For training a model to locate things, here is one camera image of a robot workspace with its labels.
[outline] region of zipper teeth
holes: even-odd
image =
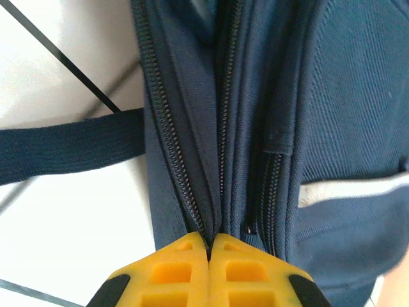
[[[266,166],[265,166],[265,172],[263,175],[263,181],[261,185],[261,190],[260,190],[260,203],[263,204],[265,200],[265,191],[266,191],[266,185],[267,185],[267,179],[268,179],[268,173],[270,169],[270,162],[271,162],[271,155],[267,155],[267,161],[266,161]],[[260,221],[264,221],[264,210],[260,210]]]
[[[274,238],[274,210],[277,202],[277,188],[279,183],[280,165],[282,155],[275,155],[274,162],[272,164],[271,181],[268,187],[267,202],[264,205],[266,210],[266,239],[270,245],[271,254],[275,255],[275,238]]]
[[[148,79],[151,94],[156,102],[160,126],[162,127],[166,148],[169,150],[169,160],[174,171],[173,173],[175,174],[174,177],[180,188],[182,199],[192,216],[199,233],[205,238],[205,226],[186,172],[186,166],[176,135],[176,129],[167,101],[165,88],[160,76],[144,1],[136,1],[134,8],[136,13],[135,24],[138,32],[139,48],[144,63],[144,73]]]
[[[240,17],[242,15],[243,0],[236,0],[233,5],[233,14],[231,22],[231,32],[228,38],[227,60],[224,68],[223,80],[223,95],[222,105],[220,108],[220,130],[219,130],[219,183],[220,183],[220,197],[223,199],[224,194],[224,166],[226,154],[226,134],[228,122],[228,107],[231,91],[231,78],[233,74],[233,60],[236,50],[236,42],[238,36],[238,28],[240,24]]]

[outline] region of reflective stripe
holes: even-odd
[[[387,178],[365,180],[331,180],[303,184],[300,188],[298,207],[305,208],[320,201],[339,198],[380,196],[409,186],[409,172]]]

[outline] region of webbing strap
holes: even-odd
[[[0,130],[0,185],[103,168],[144,152],[143,109],[52,127]]]

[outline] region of navy fabric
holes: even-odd
[[[103,168],[144,153],[143,109],[66,125],[0,130],[0,185]]]
[[[251,234],[247,232],[242,232],[240,236],[240,240],[243,242],[250,244],[251,246],[254,246],[255,248],[258,248],[262,251],[265,251],[263,241],[261,241],[260,237],[258,234]]]
[[[171,8],[179,18],[185,22],[189,29],[204,44],[213,42],[215,37],[215,14],[211,4],[202,1],[174,0]]]
[[[189,178],[192,194],[197,200],[198,211],[206,230],[206,239],[210,242],[216,236],[221,224],[217,169],[217,108],[215,80],[212,74],[212,48],[203,45],[196,38],[186,23],[171,9],[170,1],[133,0],[132,8],[136,17],[142,64],[150,96],[147,103],[151,104],[167,171],[176,183],[179,170],[171,162],[171,157],[175,153],[170,152],[173,148],[164,145],[166,128],[160,121],[158,109],[163,96],[155,89],[158,84],[157,80],[153,79],[156,78],[148,75],[155,65],[160,71],[160,86],[163,86],[166,92],[165,98],[170,110],[169,116],[172,118],[172,129],[176,133],[173,137],[177,140],[178,150],[183,156],[186,176]],[[147,14],[150,22],[148,36],[152,39],[153,49],[147,48],[144,44],[147,34],[138,31],[144,14]],[[157,63],[152,63],[153,53]],[[156,184],[157,189],[160,189],[161,183]],[[174,187],[182,210],[189,214],[189,209],[181,201],[183,191],[180,184],[174,184]],[[197,230],[196,227],[189,227],[189,231],[195,230]]]
[[[218,0],[205,0],[213,15],[216,15],[217,12],[217,1]]]
[[[287,261],[292,262],[291,245],[293,235],[288,233],[292,227],[292,209],[297,205],[298,188],[300,185],[300,171],[304,158],[301,149],[304,144],[304,136],[298,136],[306,130],[307,104],[299,103],[303,98],[300,93],[300,80],[302,77],[302,58],[308,30],[309,19],[314,15],[319,15],[314,1],[302,1],[298,9],[295,25],[290,32],[288,51],[283,57],[283,64],[279,73],[279,80],[274,89],[270,89],[266,99],[267,112],[265,115],[265,129],[263,131],[263,153],[258,155],[258,159],[264,159],[265,155],[282,155],[279,203],[275,206],[274,214],[274,234],[275,234],[275,254]],[[265,166],[261,162],[258,169],[264,172]]]
[[[329,1],[317,29],[303,181],[398,172],[409,154],[409,5]]]
[[[287,23],[291,20],[294,1],[244,1],[240,15],[240,27],[235,47],[233,80],[228,102],[228,128],[226,141],[226,162],[224,170],[223,231],[240,237],[246,210],[254,210],[249,200],[248,183],[254,147],[257,147],[262,120],[265,117],[262,102],[265,92],[274,88],[272,79],[277,77],[281,56],[285,50]],[[229,16],[231,8],[221,12]],[[226,52],[220,35],[219,49],[215,56],[218,64]],[[217,80],[222,83],[225,71],[218,72]],[[219,89],[219,100],[222,100]]]
[[[409,243],[409,187],[297,210],[293,263],[331,294],[373,282]]]
[[[331,307],[363,307],[367,303],[373,287],[374,283],[370,283],[359,288],[349,289],[349,291],[328,295],[327,299]]]

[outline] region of zipper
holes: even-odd
[[[223,202],[224,199],[224,174],[226,167],[226,137],[228,126],[228,112],[229,112],[229,100],[231,94],[231,82],[233,78],[233,65],[237,44],[237,36],[240,26],[240,19],[242,16],[243,0],[234,0],[231,8],[231,22],[229,25],[227,54],[224,60],[224,73],[223,73],[223,87],[222,87],[222,99],[220,103],[220,122],[219,122],[219,184],[220,184],[220,199],[222,206],[226,206]]]
[[[265,174],[260,183],[258,228],[267,252],[275,256],[274,217],[278,202],[277,190],[282,155],[272,153],[263,153],[263,155],[266,155],[266,162],[261,163],[261,167],[265,168]]]
[[[190,180],[187,175],[183,154],[181,152],[164,83],[160,74],[157,56],[153,47],[148,13],[146,11],[144,0],[134,1],[134,12],[136,15],[135,27],[138,33],[139,51],[144,64],[144,75],[154,101],[153,108],[156,110],[155,113],[159,119],[156,123],[159,130],[162,132],[161,142],[168,151],[167,159],[169,161],[174,183],[180,194],[182,202],[181,207],[184,206],[188,210],[198,232],[205,241],[205,225],[197,207],[196,199],[193,195]]]

